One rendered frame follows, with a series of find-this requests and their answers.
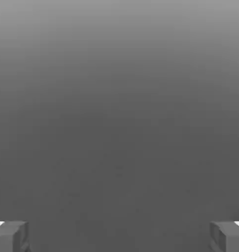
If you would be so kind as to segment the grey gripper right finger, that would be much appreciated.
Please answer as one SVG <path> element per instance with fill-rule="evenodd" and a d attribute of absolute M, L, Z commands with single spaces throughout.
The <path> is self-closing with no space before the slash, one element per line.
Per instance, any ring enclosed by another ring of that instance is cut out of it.
<path fill-rule="evenodd" d="M 239 221 L 211 221 L 210 252 L 239 252 Z"/>

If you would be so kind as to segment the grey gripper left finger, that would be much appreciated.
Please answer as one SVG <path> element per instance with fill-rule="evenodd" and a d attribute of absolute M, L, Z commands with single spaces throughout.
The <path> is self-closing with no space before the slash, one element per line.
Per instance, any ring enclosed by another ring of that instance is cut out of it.
<path fill-rule="evenodd" d="M 0 221 L 0 252 L 31 252 L 27 221 Z"/>

